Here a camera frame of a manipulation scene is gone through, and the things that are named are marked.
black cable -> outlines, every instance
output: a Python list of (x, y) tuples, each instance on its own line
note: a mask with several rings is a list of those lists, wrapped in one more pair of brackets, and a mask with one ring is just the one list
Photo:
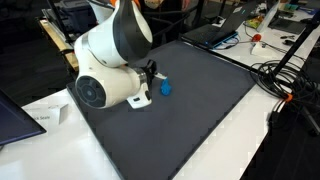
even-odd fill
[[(273, 74), (273, 70), (277, 67), (278, 60), (271, 60), (265, 63), (256, 63), (251, 66), (250, 74), (252, 79), (261, 87), (264, 91), (270, 95), (283, 99), (280, 104), (277, 104), (275, 113), (279, 113), (280, 107), (283, 103), (292, 105), (294, 110), (301, 114), (302, 106), (311, 107), (315, 110), (312, 114), (320, 113), (320, 102), (319, 102), (319, 89), (318, 84), (311, 81), (308, 77), (306, 71), (303, 68), (298, 67), (295, 64), (288, 63), (281, 71), (278, 73), (277, 77)], [(252, 71), (254, 67), (259, 66), (258, 71)], [(283, 83), (280, 79), (284, 80), (287, 85), (286, 87), (290, 89), (290, 93), (284, 89)]]
[(305, 116), (305, 115), (307, 115), (307, 116), (309, 116), (309, 115), (311, 115), (311, 116), (314, 116), (314, 115), (318, 115), (318, 114), (320, 114), (320, 110), (319, 111), (316, 111), (316, 112), (312, 112), (312, 113), (304, 113), (303, 115)]

black laptop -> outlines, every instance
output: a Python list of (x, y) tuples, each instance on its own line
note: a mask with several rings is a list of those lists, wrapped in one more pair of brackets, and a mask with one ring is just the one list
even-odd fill
[(306, 28), (306, 24), (298, 21), (275, 17), (268, 27), (271, 29), (277, 29), (283, 32), (299, 35)]
[(320, 9), (320, 1), (319, 0), (308, 0), (306, 8)]
[(0, 90), (0, 148), (45, 132), (43, 127)]
[(237, 36), (236, 30), (255, 8), (256, 1), (239, 4), (234, 8), (232, 14), (226, 19), (221, 28), (207, 24), (183, 34), (181, 39), (193, 45), (213, 49), (222, 42)]

paper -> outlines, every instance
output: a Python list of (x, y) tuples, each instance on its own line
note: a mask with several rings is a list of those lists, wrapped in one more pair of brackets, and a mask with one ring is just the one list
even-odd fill
[(226, 19), (222, 19), (222, 20), (220, 21), (220, 24), (215, 24), (215, 23), (213, 23), (212, 26), (222, 27), (222, 25), (224, 24), (224, 22), (226, 22)]
[(256, 45), (253, 47), (251, 51), (251, 54), (270, 60), (279, 60), (283, 57), (278, 51), (264, 47), (261, 42), (256, 43)]
[(241, 11), (241, 9), (242, 9), (242, 6), (241, 7), (237, 7), (236, 9), (234, 9), (233, 13), (237, 13), (237, 12)]
[(61, 110), (67, 104), (58, 105), (42, 105), (35, 104), (31, 107), (22, 108), (25, 110), (34, 120), (42, 124), (40, 121), (47, 121), (52, 125), (59, 125), (61, 123)]

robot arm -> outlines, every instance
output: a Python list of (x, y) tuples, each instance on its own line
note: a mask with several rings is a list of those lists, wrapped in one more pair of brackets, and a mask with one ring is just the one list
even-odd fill
[(111, 107), (124, 100), (133, 108), (149, 105), (149, 72), (128, 64), (145, 57), (151, 45), (151, 30), (137, 5), (118, 0), (111, 16), (75, 43), (80, 99), (94, 108)]
[(113, 13), (114, 7), (110, 3), (103, 3), (96, 0), (87, 0), (93, 9), (97, 23), (101, 24), (107, 20)]

black mat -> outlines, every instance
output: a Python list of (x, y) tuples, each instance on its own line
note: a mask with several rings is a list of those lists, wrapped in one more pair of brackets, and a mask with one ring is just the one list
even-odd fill
[[(181, 42), (151, 51), (138, 64), (148, 59), (168, 73), (170, 96), (162, 96), (161, 81), (154, 80), (153, 102), (143, 109), (127, 102), (105, 110), (79, 104), (120, 177), (129, 180), (173, 178), (254, 85), (246, 70)], [(73, 87), (68, 90), (79, 102)]]

